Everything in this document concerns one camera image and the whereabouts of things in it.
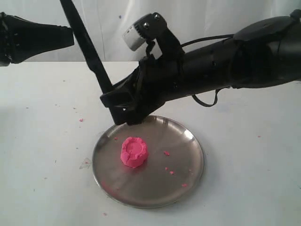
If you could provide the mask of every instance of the white surface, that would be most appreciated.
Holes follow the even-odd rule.
[[[102,60],[131,61],[145,56],[145,45],[132,52],[122,40],[126,29],[158,12],[181,43],[238,32],[274,16],[301,8],[301,0],[73,0]],[[37,23],[68,25],[59,0],[1,0],[0,10]],[[208,42],[185,50],[196,49]],[[155,56],[160,55],[158,46]],[[35,56],[30,61],[83,61],[78,45]]]
[[[104,65],[118,81],[137,63]],[[223,90],[212,108],[191,97],[166,103],[156,114],[191,130],[206,170],[187,199],[138,210],[106,197],[91,167],[79,169],[113,123],[85,63],[12,65],[0,78],[1,225],[301,225],[298,82]]]

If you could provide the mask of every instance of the pink dough piece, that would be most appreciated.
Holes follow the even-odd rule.
[[[128,137],[122,144],[121,161],[126,166],[136,168],[148,157],[147,145],[139,137]]]

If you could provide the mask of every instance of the stainless steel plate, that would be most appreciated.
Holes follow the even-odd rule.
[[[148,146],[147,161],[136,169],[120,160],[127,137],[141,137]],[[137,208],[157,208],[178,201],[195,187],[204,157],[198,141],[184,126],[149,116],[140,125],[108,129],[95,146],[92,164],[98,185],[111,198]]]

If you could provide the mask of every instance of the black cable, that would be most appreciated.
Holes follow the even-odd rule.
[[[201,42],[201,41],[208,41],[208,40],[214,40],[214,39],[227,39],[227,38],[232,38],[234,34],[225,34],[225,35],[218,35],[218,36],[211,36],[211,37],[205,37],[205,38],[200,38],[200,39],[195,39],[195,40],[192,40],[192,41],[189,41],[189,42],[186,42],[184,44],[181,45],[181,47],[185,47],[185,46],[188,46],[188,45],[191,45],[191,44],[194,44],[194,43],[197,43],[197,42]],[[202,105],[204,107],[212,107],[214,105],[216,105],[217,103],[217,94],[219,91],[221,91],[222,89],[217,89],[215,91],[215,98],[214,98],[214,102],[213,104],[209,105],[209,104],[206,104],[204,103],[203,101],[201,101],[200,99],[197,98],[196,95],[192,95],[192,98],[199,104],[199,105]]]
[[[204,38],[200,38],[200,39],[195,39],[189,42],[186,42],[184,44],[181,45],[181,47],[185,47],[200,41],[208,41],[208,40],[214,40],[214,39],[227,39],[227,38],[232,38],[234,34],[225,34],[225,35],[218,35],[218,36],[211,36],[211,37],[204,37]]]

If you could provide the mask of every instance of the white curtain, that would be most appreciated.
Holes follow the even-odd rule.
[[[259,20],[289,15],[301,0],[73,0],[91,39],[104,61],[139,60],[145,46],[132,52],[123,32],[147,13],[158,12],[181,43],[235,33]],[[59,0],[1,0],[0,10],[37,23],[68,25]],[[208,42],[187,47],[189,51]],[[156,46],[155,56],[160,55]],[[83,61],[78,47],[35,56],[30,61]]]

